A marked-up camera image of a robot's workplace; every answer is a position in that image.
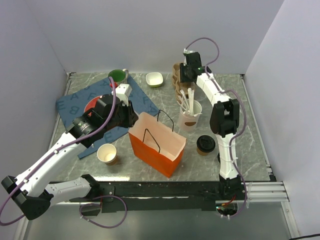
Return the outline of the cardboard cup carrier tray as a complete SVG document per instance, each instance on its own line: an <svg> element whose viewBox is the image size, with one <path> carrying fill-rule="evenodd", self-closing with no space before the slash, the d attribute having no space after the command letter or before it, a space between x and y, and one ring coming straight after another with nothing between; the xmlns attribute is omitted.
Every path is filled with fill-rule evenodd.
<svg viewBox="0 0 320 240"><path fill-rule="evenodd" d="M177 62L172 66L172 76L171 76L172 86L178 90L180 90L181 88L180 64L181 64L180 62Z"/></svg>

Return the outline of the brown paper cup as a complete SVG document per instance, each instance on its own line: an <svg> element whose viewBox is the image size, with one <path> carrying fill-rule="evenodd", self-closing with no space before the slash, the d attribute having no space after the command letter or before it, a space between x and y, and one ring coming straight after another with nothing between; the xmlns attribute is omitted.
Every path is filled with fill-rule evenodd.
<svg viewBox="0 0 320 240"><path fill-rule="evenodd" d="M198 146L196 148L196 151L197 153L200 155L200 156L207 156L208 154L210 154L215 148L214 147L211 147L211 148L202 148L200 146Z"/></svg>
<svg viewBox="0 0 320 240"><path fill-rule="evenodd" d="M97 158L108 166L112 166L117 162L117 149L113 144L106 143L97 150Z"/></svg>

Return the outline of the orange paper bag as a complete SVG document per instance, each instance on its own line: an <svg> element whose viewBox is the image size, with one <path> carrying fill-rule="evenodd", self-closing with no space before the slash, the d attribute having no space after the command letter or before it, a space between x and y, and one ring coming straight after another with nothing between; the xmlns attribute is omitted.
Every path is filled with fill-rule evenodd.
<svg viewBox="0 0 320 240"><path fill-rule="evenodd" d="M142 112L128 131L134 155L170 178L178 167L187 139L159 121L158 116Z"/></svg>

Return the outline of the black coffee cup lid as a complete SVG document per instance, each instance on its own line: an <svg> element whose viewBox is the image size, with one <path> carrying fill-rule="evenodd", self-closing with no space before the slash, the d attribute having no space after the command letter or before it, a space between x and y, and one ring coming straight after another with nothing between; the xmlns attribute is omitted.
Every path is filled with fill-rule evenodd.
<svg viewBox="0 0 320 240"><path fill-rule="evenodd" d="M204 149L215 148L216 142L209 135L201 135L196 141L196 146Z"/></svg>

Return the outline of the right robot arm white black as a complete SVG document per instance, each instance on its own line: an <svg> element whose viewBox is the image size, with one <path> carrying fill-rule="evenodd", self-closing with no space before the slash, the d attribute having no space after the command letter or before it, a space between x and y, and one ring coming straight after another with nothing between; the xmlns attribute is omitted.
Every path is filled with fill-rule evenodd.
<svg viewBox="0 0 320 240"><path fill-rule="evenodd" d="M242 180L236 169L236 143L234 136L240 124L240 103L229 97L215 80L214 74L202 65L201 56L196 51L184 50L184 62L180 67L180 80L195 83L212 105L209 120L215 134L220 159L219 190L223 199L230 199L240 190Z"/></svg>

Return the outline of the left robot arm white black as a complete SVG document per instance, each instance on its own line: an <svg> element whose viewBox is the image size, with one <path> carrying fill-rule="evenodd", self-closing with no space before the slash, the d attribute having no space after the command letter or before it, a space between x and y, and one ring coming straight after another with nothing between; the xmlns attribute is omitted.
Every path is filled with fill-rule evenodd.
<svg viewBox="0 0 320 240"><path fill-rule="evenodd" d="M5 177L1 184L28 220L38 218L60 202L76 198L94 201L100 185L90 174L56 184L51 181L70 160L102 139L107 131L130 128L137 120L127 95L102 95L94 107L73 120L57 143L34 165L16 177Z"/></svg>

